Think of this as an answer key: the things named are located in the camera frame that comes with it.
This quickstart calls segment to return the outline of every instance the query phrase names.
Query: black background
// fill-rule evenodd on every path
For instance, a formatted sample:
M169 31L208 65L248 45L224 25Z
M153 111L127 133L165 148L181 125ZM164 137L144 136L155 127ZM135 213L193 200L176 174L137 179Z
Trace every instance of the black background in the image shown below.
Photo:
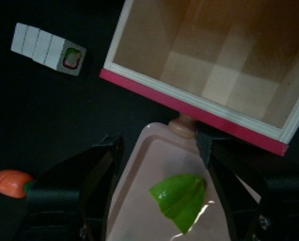
M0 1L0 169L38 176L86 150L105 135L124 135L123 169L139 133L177 112L101 80L123 0ZM78 77L53 71L10 51L16 23L48 31L86 48ZM287 158L299 162L299 130ZM0 241L10 240L25 199L0 195Z

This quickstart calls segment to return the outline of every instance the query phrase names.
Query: green leaf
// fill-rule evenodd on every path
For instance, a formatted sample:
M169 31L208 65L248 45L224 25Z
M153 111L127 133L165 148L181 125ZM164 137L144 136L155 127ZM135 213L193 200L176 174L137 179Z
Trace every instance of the green leaf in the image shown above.
M203 208L203 178L193 174L172 176L159 182L149 189L149 193L161 213L185 234Z

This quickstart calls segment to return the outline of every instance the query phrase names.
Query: pink tray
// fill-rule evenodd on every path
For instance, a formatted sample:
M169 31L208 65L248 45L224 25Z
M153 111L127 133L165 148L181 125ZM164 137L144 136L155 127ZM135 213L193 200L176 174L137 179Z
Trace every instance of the pink tray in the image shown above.
M163 179L183 173L195 173L205 180L203 214L187 235L163 216L148 192ZM177 137L164 124L151 123L140 133L112 198L106 240L229 240L224 210L195 140Z

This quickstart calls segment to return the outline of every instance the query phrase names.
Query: open wooden box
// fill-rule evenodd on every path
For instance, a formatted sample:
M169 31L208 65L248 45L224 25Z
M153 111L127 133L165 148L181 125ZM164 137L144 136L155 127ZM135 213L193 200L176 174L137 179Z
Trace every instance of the open wooden box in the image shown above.
M127 0L100 76L283 155L299 125L299 1Z

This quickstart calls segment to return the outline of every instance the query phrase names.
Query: orange object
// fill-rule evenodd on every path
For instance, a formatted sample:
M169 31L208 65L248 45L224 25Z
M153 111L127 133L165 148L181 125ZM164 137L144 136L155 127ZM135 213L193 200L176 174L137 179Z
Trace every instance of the orange object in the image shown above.
M4 169L0 171L0 193L13 197L13 198L24 198L24 186L32 181L32 176L16 169Z

